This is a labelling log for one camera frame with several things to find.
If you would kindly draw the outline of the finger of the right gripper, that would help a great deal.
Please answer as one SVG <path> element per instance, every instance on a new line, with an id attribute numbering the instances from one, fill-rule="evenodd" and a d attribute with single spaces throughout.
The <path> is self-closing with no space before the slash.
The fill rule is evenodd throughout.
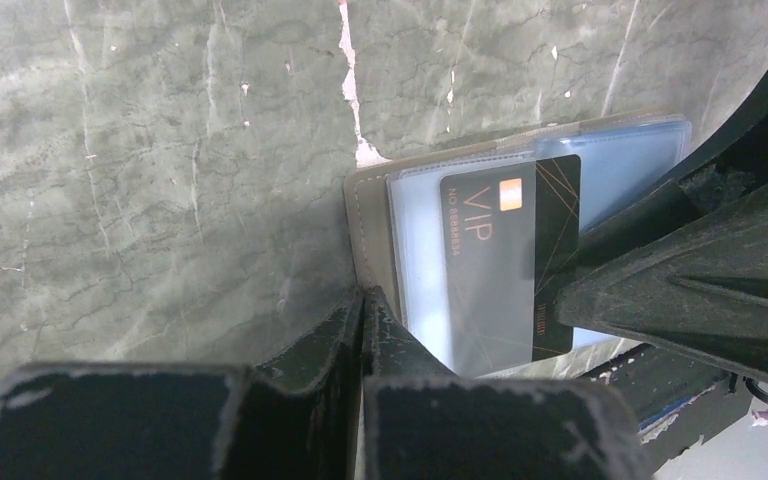
<path id="1" fill-rule="evenodd" d="M 641 199 L 583 234 L 582 265 L 604 265 L 768 185 L 768 70 L 735 112 Z"/>

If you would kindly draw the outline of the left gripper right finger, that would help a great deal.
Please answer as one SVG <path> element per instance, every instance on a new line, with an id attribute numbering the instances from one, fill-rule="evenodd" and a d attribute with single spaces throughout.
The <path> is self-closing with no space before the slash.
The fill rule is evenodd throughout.
<path id="1" fill-rule="evenodd" d="M 593 381 L 467 379 L 364 294 L 364 473 L 369 479 L 648 479 L 636 419 Z"/>

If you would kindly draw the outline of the beige card holder wallet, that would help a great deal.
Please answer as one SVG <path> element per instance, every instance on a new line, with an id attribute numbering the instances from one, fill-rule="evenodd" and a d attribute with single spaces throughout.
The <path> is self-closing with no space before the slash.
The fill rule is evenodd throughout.
<path id="1" fill-rule="evenodd" d="M 345 201 L 356 274 L 433 358 L 467 378 L 597 349 L 561 324 L 582 236 L 685 157 L 691 123 L 632 111 L 353 172 Z"/>

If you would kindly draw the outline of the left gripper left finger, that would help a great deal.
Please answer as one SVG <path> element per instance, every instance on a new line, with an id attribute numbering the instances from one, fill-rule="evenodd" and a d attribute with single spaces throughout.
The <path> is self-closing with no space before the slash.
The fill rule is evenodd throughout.
<path id="1" fill-rule="evenodd" d="M 349 479 L 364 296 L 252 365 L 34 363 L 0 388 L 0 479 Z"/>

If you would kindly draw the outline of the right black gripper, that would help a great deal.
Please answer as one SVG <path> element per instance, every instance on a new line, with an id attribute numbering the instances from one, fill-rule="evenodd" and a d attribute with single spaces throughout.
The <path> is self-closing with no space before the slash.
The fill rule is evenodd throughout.
<path id="1" fill-rule="evenodd" d="M 652 472 L 752 401 L 768 408 L 756 381 L 768 383 L 768 184 L 585 275 L 555 308 L 566 325 L 695 358 L 648 344 L 582 349 L 582 377 L 622 395 Z"/>

